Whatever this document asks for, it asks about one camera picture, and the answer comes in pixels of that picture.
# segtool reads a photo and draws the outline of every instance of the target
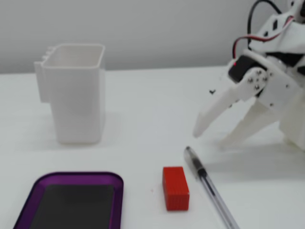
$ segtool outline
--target red rectangular block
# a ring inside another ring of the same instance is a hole
[[[163,168],[163,190],[168,211],[189,209],[190,192],[182,167]]]

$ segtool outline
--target pen holder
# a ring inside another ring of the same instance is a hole
[[[61,143],[95,143],[105,122],[105,47],[61,44],[35,62],[40,99],[50,103]]]

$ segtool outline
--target pen cap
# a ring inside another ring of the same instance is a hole
[[[198,177],[198,171],[203,167],[197,154],[189,146],[185,148],[184,159],[189,166],[190,170],[193,172],[194,176]]]

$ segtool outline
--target white robot claw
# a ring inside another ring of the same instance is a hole
[[[305,150],[305,1],[288,3],[289,11],[271,16],[257,35],[236,39],[234,61],[228,71],[235,84],[200,111],[193,131],[195,137],[200,137],[230,105],[255,97],[254,105],[222,145],[242,142],[280,121],[280,130],[286,137]],[[240,39],[251,42],[249,49],[236,59]]]

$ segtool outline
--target white tabletop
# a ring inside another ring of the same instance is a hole
[[[305,228],[305,154],[277,125],[240,146],[217,147],[251,102],[235,104],[193,139],[201,105],[224,68],[107,72],[107,121],[92,146],[56,142],[51,110],[33,74],[0,76],[0,228],[11,229],[40,176],[54,171],[112,171],[124,180],[122,229],[221,229],[205,190],[183,160],[192,146],[242,229]],[[168,213],[162,168],[183,166],[187,212]]]

